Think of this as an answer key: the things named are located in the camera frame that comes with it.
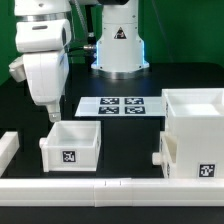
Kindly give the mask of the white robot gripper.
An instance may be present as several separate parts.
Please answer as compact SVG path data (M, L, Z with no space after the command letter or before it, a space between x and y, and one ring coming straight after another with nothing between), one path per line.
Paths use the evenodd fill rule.
M69 64L65 47L71 41L68 19L18 22L16 47L22 53L25 76L33 101L47 105L49 120L61 120L60 100Z

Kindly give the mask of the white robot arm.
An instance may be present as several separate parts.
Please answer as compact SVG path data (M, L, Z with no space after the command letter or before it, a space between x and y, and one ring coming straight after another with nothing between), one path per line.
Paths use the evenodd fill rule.
M138 34L139 0L14 0L16 48L21 54L9 65L18 82L28 82L34 103L49 120L61 120L59 102L69 73L68 52L75 39L72 11L102 7L102 35L94 43L91 68L112 79L129 79L149 68L144 41Z

